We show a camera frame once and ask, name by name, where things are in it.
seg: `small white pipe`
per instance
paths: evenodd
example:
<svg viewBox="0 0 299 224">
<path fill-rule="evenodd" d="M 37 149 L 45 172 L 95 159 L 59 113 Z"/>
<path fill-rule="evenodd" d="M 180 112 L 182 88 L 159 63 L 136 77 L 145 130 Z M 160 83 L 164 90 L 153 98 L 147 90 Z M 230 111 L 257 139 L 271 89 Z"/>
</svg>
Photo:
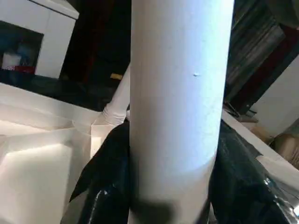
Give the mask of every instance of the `small white pipe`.
<svg viewBox="0 0 299 224">
<path fill-rule="evenodd" d="M 162 223 L 192 224 L 207 201 L 233 6 L 132 0 L 130 224 L 160 223 L 161 214 Z"/>
<path fill-rule="evenodd" d="M 130 65 L 124 74 L 111 102 L 106 105 L 103 115 L 105 120 L 112 125 L 120 125 L 127 115 L 127 108 L 130 103 Z"/>
</svg>

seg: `white cabinet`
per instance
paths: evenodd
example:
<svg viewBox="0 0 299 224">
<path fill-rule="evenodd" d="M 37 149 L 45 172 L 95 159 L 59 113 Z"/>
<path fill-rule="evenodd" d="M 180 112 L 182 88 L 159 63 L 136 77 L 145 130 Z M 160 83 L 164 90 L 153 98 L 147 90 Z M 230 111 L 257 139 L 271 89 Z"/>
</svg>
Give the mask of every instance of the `white cabinet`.
<svg viewBox="0 0 299 224">
<path fill-rule="evenodd" d="M 0 21 L 43 34 L 35 74 L 59 78 L 79 13 L 65 0 L 0 0 Z"/>
</svg>

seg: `white object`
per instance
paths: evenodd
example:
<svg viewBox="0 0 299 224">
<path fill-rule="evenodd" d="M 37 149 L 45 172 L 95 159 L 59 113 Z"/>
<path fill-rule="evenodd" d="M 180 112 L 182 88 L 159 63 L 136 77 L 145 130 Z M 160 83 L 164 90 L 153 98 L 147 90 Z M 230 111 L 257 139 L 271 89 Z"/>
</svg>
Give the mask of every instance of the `white object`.
<svg viewBox="0 0 299 224">
<path fill-rule="evenodd" d="M 23 115 L 22 109 L 32 111 L 33 113 L 35 112 L 34 115 L 30 115 L 30 120 L 34 121 L 34 117 L 37 116 L 38 118 L 35 119 L 35 121 L 39 123 L 38 126 L 45 126 L 50 130 L 52 129 L 51 127 L 68 126 L 67 123 L 70 121 L 76 121 L 91 126 L 100 114 L 96 111 L 2 83 L 0 83 L 0 93 L 0 104 L 13 106 L 14 109 L 12 111 L 14 114 L 19 113 L 19 117 Z"/>
<path fill-rule="evenodd" d="M 14 67 L 20 65 L 20 62 L 21 62 L 20 55 L 6 52 L 3 54 L 2 69 L 14 70 Z"/>
<path fill-rule="evenodd" d="M 90 157 L 92 158 L 100 146 L 103 144 L 107 135 L 115 128 L 115 125 L 109 124 L 105 117 L 102 114 L 96 119 L 92 125 L 91 136 L 92 136 L 92 145 L 90 151 Z"/>
<path fill-rule="evenodd" d="M 256 118 L 276 137 L 299 118 L 299 56 L 254 104 Z"/>
<path fill-rule="evenodd" d="M 129 65 L 111 102 L 106 105 L 103 111 L 105 120 L 115 126 L 124 122 L 130 104 L 130 67 Z"/>
<path fill-rule="evenodd" d="M 40 128 L 20 125 L 5 120 L 0 120 L 0 127 L 0 136 L 14 136 L 46 132 L 46 130 Z"/>
<path fill-rule="evenodd" d="M 6 138 L 0 160 L 1 219 L 60 223 L 89 149 L 90 137 L 75 128 Z"/>
<path fill-rule="evenodd" d="M 133 205 L 164 206 L 169 223 L 195 223 L 207 201 L 233 6 L 233 0 L 132 1 Z"/>
<path fill-rule="evenodd" d="M 36 74 L 59 78 L 79 13 L 65 0 L 0 0 L 0 21 L 44 35 Z"/>
</svg>

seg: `shiny black plastic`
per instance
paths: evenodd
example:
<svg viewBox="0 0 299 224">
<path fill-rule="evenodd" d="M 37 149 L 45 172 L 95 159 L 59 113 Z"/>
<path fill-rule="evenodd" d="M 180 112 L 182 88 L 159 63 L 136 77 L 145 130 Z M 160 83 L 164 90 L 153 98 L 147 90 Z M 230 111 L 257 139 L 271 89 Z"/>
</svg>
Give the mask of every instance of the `shiny black plastic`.
<svg viewBox="0 0 299 224">
<path fill-rule="evenodd" d="M 127 224 L 129 124 L 116 127 L 84 168 L 71 201 L 88 190 L 78 224 Z"/>
<path fill-rule="evenodd" d="M 219 224 L 297 224 L 288 199 L 255 159 L 257 153 L 221 124 L 210 199 Z"/>
</svg>

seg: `white foam board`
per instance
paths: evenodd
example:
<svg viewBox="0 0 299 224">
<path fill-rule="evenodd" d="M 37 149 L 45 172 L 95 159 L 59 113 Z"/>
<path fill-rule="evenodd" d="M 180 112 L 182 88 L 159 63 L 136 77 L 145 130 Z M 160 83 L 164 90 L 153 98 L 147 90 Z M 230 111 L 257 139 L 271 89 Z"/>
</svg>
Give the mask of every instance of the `white foam board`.
<svg viewBox="0 0 299 224">
<path fill-rule="evenodd" d="M 0 136 L 14 136 L 42 132 L 46 132 L 46 130 L 0 120 Z"/>
<path fill-rule="evenodd" d="M 89 126 L 100 115 L 100 112 L 88 110 L 6 84 L 0 84 L 0 93 L 0 104 L 33 111 L 37 114 L 48 114 Z"/>
<path fill-rule="evenodd" d="M 90 136 L 69 128 L 0 140 L 0 221 L 59 223 L 89 160 Z"/>
<path fill-rule="evenodd" d="M 97 153 L 104 140 L 113 128 L 115 128 L 115 126 L 107 123 L 103 116 L 99 116 L 96 119 L 96 121 L 91 126 L 90 158 L 92 158 Z"/>
</svg>

